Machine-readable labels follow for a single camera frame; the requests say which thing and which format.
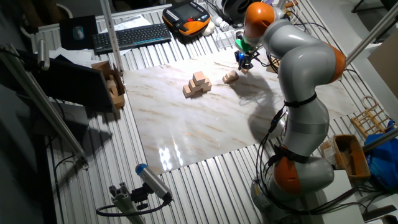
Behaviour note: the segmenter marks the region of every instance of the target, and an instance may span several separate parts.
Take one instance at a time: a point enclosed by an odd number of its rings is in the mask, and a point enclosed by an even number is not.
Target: marble board
[[[227,85],[222,77],[237,68],[235,50],[160,65],[124,74],[148,166],[161,174],[255,144],[266,134],[284,104],[277,75],[253,60],[247,75]],[[265,51],[259,57],[267,62]],[[203,71],[211,91],[185,98],[184,85]],[[318,86],[317,95],[330,119],[356,112],[339,82]],[[281,126],[271,137],[281,134]]]

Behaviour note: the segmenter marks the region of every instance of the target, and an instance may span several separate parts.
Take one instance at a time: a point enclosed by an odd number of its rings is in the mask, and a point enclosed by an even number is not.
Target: metal slat table
[[[165,7],[121,12],[114,14],[113,19],[115,23],[119,23],[142,14],[149,22],[158,24],[162,22],[161,16]],[[303,11],[301,19],[304,22],[315,22],[325,27],[308,0],[302,0],[300,7]],[[98,16],[96,19],[98,31],[105,29],[103,16]],[[307,29],[315,37],[339,48],[333,35],[327,30],[311,25],[308,25]],[[172,39],[168,43],[132,49],[122,56],[123,67],[125,70],[137,70],[231,49],[232,47],[219,49],[216,46],[216,35],[219,32],[217,28],[210,36],[193,39],[186,45]],[[50,50],[60,47],[58,24],[41,27],[38,33],[32,35],[34,52],[36,43],[40,39],[49,43]],[[113,63],[114,55],[93,55],[93,59],[109,60]],[[374,95],[362,78],[353,72],[345,72],[340,82],[358,112],[331,121],[327,139],[334,134],[344,133],[354,134],[362,142],[364,138],[349,119],[365,109],[361,104],[363,96],[374,97]],[[110,185],[125,182],[130,190],[142,186],[142,180],[134,170],[138,164],[146,163],[146,159],[127,95],[125,100],[126,105],[120,110],[120,114],[97,113],[90,119],[88,134],[83,140],[90,168],[84,170],[77,166],[76,159],[70,159],[71,162],[61,164],[56,170],[60,201],[55,189],[53,169],[50,169],[59,223],[63,223],[62,217],[65,223],[129,223],[127,218],[106,218],[95,213],[96,208],[111,204],[111,195],[108,191]],[[107,139],[98,132],[99,130],[112,135]],[[278,144],[280,140],[280,138],[269,140],[264,161],[273,154],[272,145]],[[47,149],[50,167],[72,154],[59,139],[54,140],[51,145],[54,155],[50,149]],[[158,212],[144,215],[146,222],[263,223],[262,216],[250,197],[250,184],[256,173],[257,147],[258,145],[244,147],[160,175],[172,190],[175,201],[171,206]],[[320,151],[315,151],[313,155],[320,156]],[[158,207],[160,203],[155,195],[150,195],[149,208]]]

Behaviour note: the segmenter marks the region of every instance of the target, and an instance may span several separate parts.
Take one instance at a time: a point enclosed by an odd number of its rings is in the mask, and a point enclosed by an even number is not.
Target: black keyboard
[[[153,24],[116,31],[120,50],[160,44],[171,40],[166,24]],[[108,33],[93,35],[95,55],[112,52]]]

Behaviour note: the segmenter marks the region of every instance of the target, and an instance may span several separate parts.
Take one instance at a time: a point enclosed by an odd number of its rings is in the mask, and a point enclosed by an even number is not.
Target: green object
[[[235,43],[244,53],[247,53],[250,50],[252,50],[252,47],[249,44],[247,44],[244,40],[237,39],[235,40]]]

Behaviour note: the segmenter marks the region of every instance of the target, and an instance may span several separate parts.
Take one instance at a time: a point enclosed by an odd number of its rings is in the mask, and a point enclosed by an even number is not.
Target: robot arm
[[[289,118],[280,148],[283,156],[274,164],[270,191],[276,199],[288,201],[325,188],[333,182],[333,169],[326,160],[310,156],[329,127],[328,110],[317,98],[315,87],[341,76],[345,56],[263,2],[252,3],[246,11],[241,46],[245,44],[249,49],[245,53],[263,44],[280,59],[279,83]]]

